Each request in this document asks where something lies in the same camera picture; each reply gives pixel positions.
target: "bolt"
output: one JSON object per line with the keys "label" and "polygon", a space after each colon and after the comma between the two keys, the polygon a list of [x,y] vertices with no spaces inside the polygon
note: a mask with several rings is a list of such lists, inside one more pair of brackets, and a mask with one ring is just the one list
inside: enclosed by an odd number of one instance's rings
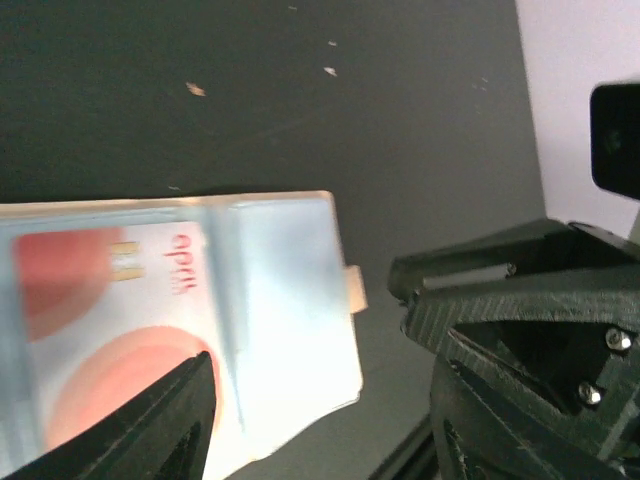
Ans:
{"label": "bolt", "polygon": [[604,337],[607,342],[607,347],[611,350],[618,352],[624,352],[631,347],[631,337],[626,332],[618,330],[617,328],[610,328],[607,330],[607,334]]}
{"label": "bolt", "polygon": [[602,394],[596,387],[588,382],[582,382],[578,386],[578,395],[580,399],[587,405],[597,405],[602,400]]}

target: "dark table surface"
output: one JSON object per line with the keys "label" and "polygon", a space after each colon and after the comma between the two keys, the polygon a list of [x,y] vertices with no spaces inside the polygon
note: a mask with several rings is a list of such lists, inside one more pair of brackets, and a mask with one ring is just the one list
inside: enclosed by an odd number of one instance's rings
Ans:
{"label": "dark table surface", "polygon": [[392,258],[544,214],[514,2],[9,0],[0,15],[0,201],[335,194],[370,302],[362,398],[234,478],[366,477],[428,410],[431,358],[398,331]]}

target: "white speck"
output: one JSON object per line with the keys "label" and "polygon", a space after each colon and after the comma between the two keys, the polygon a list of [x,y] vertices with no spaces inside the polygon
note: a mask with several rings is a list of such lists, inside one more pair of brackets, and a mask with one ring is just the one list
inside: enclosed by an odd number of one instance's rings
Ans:
{"label": "white speck", "polygon": [[197,86],[195,83],[187,82],[185,85],[187,86],[189,91],[191,93],[193,93],[196,97],[206,97],[207,96],[205,91],[202,88],[200,88],[199,86]]}

